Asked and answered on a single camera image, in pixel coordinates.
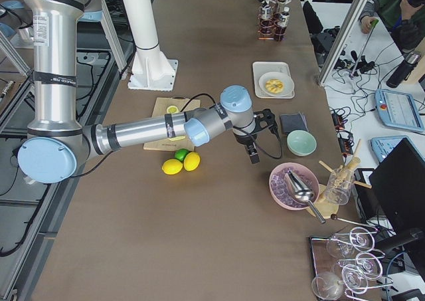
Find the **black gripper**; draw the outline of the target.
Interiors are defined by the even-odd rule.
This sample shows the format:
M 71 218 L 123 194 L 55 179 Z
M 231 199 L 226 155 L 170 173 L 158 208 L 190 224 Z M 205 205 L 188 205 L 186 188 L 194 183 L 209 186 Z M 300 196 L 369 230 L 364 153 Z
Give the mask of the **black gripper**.
M 254 112 L 254 128 L 251 132 L 248 131 L 248 128 L 234 127 L 234 137 L 238 143 L 245 145 L 246 153 L 252 164 L 260 161 L 254 142 L 257 135 L 265 129 L 269 129 L 272 134 L 276 135 L 276 118 L 269 108 Z

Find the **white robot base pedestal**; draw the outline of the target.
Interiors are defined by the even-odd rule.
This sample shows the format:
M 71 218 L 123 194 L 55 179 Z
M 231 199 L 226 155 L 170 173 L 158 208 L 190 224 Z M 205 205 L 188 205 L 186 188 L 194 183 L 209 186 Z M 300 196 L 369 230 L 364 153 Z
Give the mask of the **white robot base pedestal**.
M 178 61 L 167 59 L 160 49 L 151 0 L 123 2 L 136 48 L 128 87 L 171 91 Z

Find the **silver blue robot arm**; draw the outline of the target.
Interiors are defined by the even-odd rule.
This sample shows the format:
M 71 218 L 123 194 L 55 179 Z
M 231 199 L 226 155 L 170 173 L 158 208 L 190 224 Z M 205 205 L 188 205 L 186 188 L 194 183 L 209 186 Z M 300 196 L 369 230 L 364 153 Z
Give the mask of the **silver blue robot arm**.
M 242 86 L 224 89 L 218 103 L 138 122 L 81 126 L 76 119 L 76 36 L 83 17 L 100 20 L 102 0 L 25 0 L 33 12 L 35 117 L 18 152 L 19 167 L 41 183 L 74 177 L 97 155 L 121 148 L 185 136 L 201 146 L 232 130 L 252 163 L 258 161 L 254 142 L 263 129 L 276 132 L 270 110 L 255 112 Z

